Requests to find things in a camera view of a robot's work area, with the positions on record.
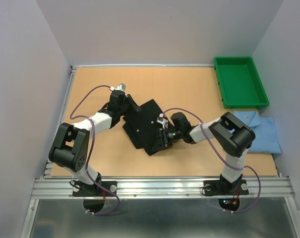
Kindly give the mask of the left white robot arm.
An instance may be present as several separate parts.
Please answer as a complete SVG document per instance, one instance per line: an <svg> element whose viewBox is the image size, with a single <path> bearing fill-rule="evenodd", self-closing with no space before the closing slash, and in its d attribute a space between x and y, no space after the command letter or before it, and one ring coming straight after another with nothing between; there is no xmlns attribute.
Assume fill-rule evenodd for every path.
<svg viewBox="0 0 300 238"><path fill-rule="evenodd" d="M97 195L102 185L100 174L88 165L95 136L113 128L122 117L141 111L131 95L125 92L123 83L116 87L100 85L93 90L103 87L111 91L109 101L93 116L75 116L76 110L88 97L84 96L69 116L70 119L82 118L83 120L74 124L66 122L60 124L49 151L49 160L75 175L90 195Z"/></svg>

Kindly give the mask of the black long sleeve shirt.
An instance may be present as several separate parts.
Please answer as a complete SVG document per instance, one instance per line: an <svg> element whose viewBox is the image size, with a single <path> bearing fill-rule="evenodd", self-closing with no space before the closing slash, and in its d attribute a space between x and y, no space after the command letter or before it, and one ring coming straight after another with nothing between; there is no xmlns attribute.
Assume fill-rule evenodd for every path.
<svg viewBox="0 0 300 238"><path fill-rule="evenodd" d="M123 129L134 147L144 149L149 156L171 148L173 142L158 133L162 125L157 122L157 118L163 111L156 101L151 99L140 108L139 112L129 111L123 115L125 121Z"/></svg>

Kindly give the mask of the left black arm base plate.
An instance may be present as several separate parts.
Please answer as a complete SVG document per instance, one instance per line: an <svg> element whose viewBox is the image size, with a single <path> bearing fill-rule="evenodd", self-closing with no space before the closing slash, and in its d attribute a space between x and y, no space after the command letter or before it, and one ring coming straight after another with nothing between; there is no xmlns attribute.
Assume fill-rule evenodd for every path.
<svg viewBox="0 0 300 238"><path fill-rule="evenodd" d="M69 184L73 188L73 197L107 197L106 193L95 184L87 185L78 180L71 180Z"/></svg>

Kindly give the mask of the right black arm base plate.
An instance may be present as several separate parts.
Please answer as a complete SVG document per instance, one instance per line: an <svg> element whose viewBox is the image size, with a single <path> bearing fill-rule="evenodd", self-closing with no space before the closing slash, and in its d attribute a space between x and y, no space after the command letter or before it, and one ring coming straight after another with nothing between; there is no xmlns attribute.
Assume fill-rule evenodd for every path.
<svg viewBox="0 0 300 238"><path fill-rule="evenodd" d="M239 179L234 183L229 183L225 180L213 179L203 182L202 194L205 196L231 196L237 195L249 195L248 187L243 188L242 185L246 185L246 180Z"/></svg>

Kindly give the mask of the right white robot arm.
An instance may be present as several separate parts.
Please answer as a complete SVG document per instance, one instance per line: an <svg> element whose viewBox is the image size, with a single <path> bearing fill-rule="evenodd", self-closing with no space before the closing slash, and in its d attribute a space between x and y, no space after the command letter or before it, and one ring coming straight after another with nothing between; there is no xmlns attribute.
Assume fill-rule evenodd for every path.
<svg viewBox="0 0 300 238"><path fill-rule="evenodd" d="M230 112L196 126L192 126L182 112L172 114L171 120L173 125L169 126L164 114L157 118L157 123L162 126L157 130L151 151L168 149L178 140L188 144L206 140L225 164L219 181L220 190L224 193L234 191L242 176L245 156L256 138L253 130Z"/></svg>

